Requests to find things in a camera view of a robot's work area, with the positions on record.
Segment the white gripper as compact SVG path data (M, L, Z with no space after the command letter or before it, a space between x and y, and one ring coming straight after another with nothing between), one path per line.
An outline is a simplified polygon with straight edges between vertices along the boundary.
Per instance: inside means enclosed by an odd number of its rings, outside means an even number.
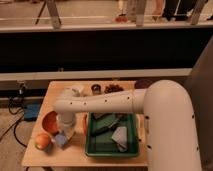
M67 139L71 139L75 134L75 122L72 123L63 123L58 121L57 122L58 129L61 133L63 133Z

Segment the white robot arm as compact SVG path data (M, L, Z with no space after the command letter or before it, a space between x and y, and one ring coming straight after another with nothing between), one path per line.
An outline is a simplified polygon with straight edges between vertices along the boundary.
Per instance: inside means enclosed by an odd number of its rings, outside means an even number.
M75 97L68 88L53 109L63 122L80 112L142 114L149 171L202 171L193 105L177 82L161 80L146 89L86 97Z

